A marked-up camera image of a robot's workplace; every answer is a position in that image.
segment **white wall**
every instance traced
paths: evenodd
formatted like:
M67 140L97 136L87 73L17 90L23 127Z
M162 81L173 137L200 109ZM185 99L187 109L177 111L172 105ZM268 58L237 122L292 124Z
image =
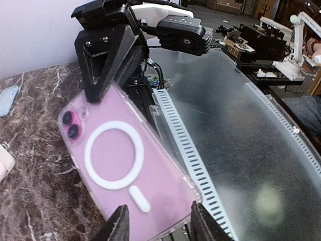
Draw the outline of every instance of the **white wall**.
M77 61L82 27L70 18L90 0L0 0L0 78Z

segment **camera lens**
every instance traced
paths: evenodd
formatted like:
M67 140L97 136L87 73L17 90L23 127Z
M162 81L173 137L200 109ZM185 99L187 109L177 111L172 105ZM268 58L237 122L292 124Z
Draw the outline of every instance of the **camera lens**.
M78 135L79 135L79 127L73 124L72 126L70 126L68 130L68 137L74 140L78 137Z
M72 122L72 113L71 111L67 111L62 117L62 123L67 126L67 125L70 125L71 122Z

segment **smartphone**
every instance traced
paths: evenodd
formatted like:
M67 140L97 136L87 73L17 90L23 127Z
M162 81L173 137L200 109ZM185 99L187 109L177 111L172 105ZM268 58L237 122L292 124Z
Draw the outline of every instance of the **smartphone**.
M58 124L104 217L128 205L131 241L161 237L189 221L193 201L201 202L198 189L116 84L100 104L81 92Z
M0 145L0 182L15 166L15 159Z
M19 91L19 87L14 85L4 89L0 94L0 117L10 113L11 107L14 104L15 98Z

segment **marble table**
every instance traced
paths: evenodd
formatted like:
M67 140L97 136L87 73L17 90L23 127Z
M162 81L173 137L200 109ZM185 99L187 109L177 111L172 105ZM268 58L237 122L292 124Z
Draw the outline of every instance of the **marble table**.
M0 118L0 143L16 166L0 183L0 240L90 240L104 222L59 134L60 109L80 91L78 63L0 80L20 88Z

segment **person's leg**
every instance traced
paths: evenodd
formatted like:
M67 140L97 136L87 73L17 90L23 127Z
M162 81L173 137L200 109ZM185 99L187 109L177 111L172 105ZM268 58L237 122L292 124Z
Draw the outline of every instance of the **person's leg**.
M305 95L283 101L313 136L321 136L321 97Z

